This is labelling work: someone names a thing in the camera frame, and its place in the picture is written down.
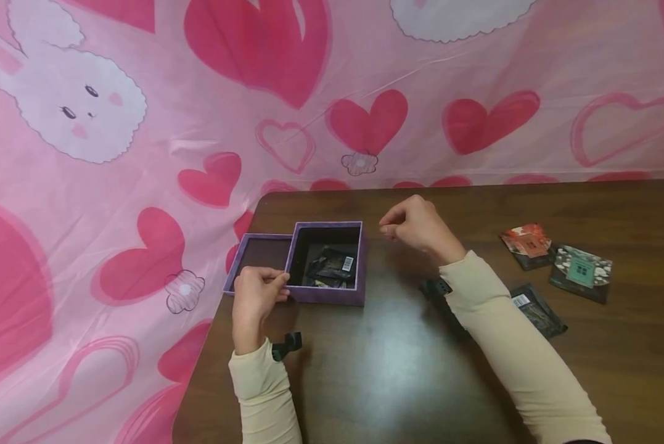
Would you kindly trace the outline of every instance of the hand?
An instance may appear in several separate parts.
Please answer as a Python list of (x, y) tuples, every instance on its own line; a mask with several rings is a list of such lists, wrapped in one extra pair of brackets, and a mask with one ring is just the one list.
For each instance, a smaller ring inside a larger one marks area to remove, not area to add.
[(435, 211), (433, 202), (419, 195), (394, 206), (379, 225), (384, 236), (430, 254), (440, 266), (462, 261), (467, 253)]
[(258, 350), (264, 342), (263, 323), (275, 303), (287, 300), (290, 275), (272, 268), (247, 266), (233, 282), (233, 344), (236, 355)]

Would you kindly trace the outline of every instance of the teal card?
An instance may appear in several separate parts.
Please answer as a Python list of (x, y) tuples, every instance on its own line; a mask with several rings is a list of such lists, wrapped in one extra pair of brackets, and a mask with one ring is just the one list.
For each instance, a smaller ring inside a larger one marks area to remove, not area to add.
[(575, 255), (571, 255), (571, 267), (568, 269), (566, 279), (576, 282), (582, 286), (593, 288), (593, 277), (595, 275), (595, 263), (587, 261)]

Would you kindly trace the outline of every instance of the barcode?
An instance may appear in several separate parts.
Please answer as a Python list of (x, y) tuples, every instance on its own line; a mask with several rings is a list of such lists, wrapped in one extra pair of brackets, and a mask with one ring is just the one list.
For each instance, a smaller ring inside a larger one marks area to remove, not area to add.
[(351, 271), (351, 265), (354, 263), (354, 258), (353, 257), (346, 257), (344, 260), (344, 266), (342, 267), (342, 271)]
[(525, 294), (514, 296), (514, 298), (512, 298), (511, 301), (514, 302), (514, 305), (516, 305), (517, 308), (522, 307), (523, 305), (526, 305), (528, 303), (531, 303), (531, 300), (529, 300), (529, 298), (527, 298), (527, 295)]

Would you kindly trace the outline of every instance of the pink cheek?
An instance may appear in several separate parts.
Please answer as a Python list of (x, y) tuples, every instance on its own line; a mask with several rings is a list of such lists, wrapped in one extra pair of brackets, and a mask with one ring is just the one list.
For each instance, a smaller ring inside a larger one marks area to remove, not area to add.
[(110, 97), (108, 97), (108, 100), (110, 101), (110, 103), (112, 103), (113, 105), (115, 105), (115, 106), (117, 106), (117, 107), (121, 107), (121, 106), (122, 106), (122, 96), (119, 95), (119, 94), (117, 94), (117, 93), (115, 93), (115, 92), (113, 92), (113, 93), (110, 95)]
[(88, 138), (88, 132), (85, 131), (85, 127), (80, 125), (80, 123), (75, 123), (75, 125), (73, 125), (73, 129), (71, 129), (70, 132), (73, 133), (73, 135), (78, 139)]

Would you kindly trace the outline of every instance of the left hand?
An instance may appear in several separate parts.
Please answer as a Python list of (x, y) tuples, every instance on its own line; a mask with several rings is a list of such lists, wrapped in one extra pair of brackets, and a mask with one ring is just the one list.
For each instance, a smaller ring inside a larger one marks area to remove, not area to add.
[(247, 266), (234, 281), (233, 343), (242, 356), (258, 350), (264, 342), (263, 323), (277, 302), (287, 300), (285, 285), (290, 275), (266, 267)]

